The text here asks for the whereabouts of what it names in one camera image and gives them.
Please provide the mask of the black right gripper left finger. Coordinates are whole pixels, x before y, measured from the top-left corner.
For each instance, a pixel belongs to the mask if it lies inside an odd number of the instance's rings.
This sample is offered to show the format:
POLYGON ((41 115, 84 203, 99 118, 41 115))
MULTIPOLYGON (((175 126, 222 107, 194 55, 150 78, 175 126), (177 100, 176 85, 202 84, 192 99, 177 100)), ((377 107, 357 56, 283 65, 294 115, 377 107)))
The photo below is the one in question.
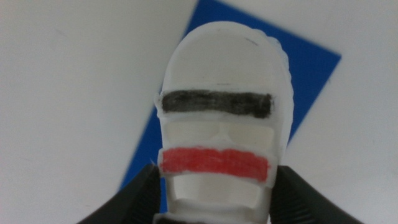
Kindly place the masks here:
POLYGON ((160 211, 159 168, 146 165, 122 190, 79 224, 151 224, 160 211))

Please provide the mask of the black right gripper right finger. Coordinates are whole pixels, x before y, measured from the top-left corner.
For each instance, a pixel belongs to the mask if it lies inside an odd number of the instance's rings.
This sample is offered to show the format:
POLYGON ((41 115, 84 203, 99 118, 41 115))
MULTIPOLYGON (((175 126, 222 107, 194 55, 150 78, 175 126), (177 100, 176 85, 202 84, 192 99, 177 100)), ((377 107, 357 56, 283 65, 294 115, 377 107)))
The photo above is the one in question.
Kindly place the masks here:
POLYGON ((272 224, 361 224, 288 166, 279 166, 269 210, 272 224))

